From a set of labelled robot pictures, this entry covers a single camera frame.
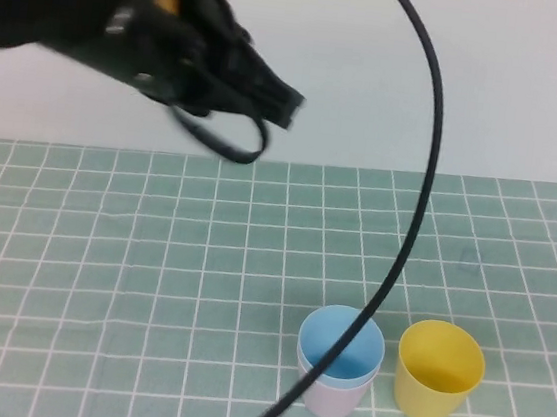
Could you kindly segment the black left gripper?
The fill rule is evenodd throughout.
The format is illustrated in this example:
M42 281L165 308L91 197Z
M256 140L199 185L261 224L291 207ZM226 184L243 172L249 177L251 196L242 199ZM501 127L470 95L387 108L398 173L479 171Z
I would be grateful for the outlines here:
M101 70L195 115L256 113L287 129L304 102L256 52L228 0L120 0Z

